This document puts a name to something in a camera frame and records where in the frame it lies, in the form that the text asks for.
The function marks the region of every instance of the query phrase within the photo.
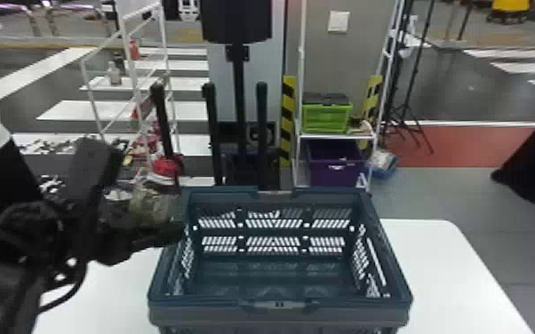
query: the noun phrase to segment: yellow and black caution tape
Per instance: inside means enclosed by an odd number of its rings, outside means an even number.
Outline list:
[[[363,103],[363,112],[359,115],[361,119],[365,119],[367,115],[367,122],[371,124],[372,129],[376,129],[376,120],[378,119],[378,101],[379,88],[381,86],[381,76],[371,76],[367,83],[367,92],[365,93],[365,102]],[[369,140],[359,140],[357,146],[360,150],[369,148]]]
[[[375,129],[375,120],[378,118],[379,88],[381,86],[381,76],[371,76],[367,84],[367,94],[363,103],[363,112],[367,113],[367,120]]]
[[[282,119],[280,120],[280,167],[291,166],[291,152],[294,134],[295,91],[297,78],[285,76],[282,85]]]

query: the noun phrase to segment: red floor mat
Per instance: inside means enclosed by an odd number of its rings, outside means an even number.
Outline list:
[[[424,126],[435,152],[431,155],[419,134],[421,147],[403,131],[406,141],[390,135],[388,148],[401,167],[500,167],[531,135],[534,128],[489,126]]]

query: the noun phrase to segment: green storage box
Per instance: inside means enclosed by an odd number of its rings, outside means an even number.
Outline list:
[[[346,133],[353,105],[345,94],[303,93],[303,131]]]

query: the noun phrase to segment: shopping basket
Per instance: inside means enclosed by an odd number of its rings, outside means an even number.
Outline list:
[[[411,292],[356,188],[183,193],[185,235],[149,288],[162,333],[395,333]]]

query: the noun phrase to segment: white table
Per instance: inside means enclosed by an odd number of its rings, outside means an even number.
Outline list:
[[[400,334],[532,334],[465,236],[445,220],[382,219],[414,302]],[[81,290],[42,314],[37,334],[157,334],[147,292],[159,250],[112,268],[89,265]],[[53,291],[44,301],[57,298]]]

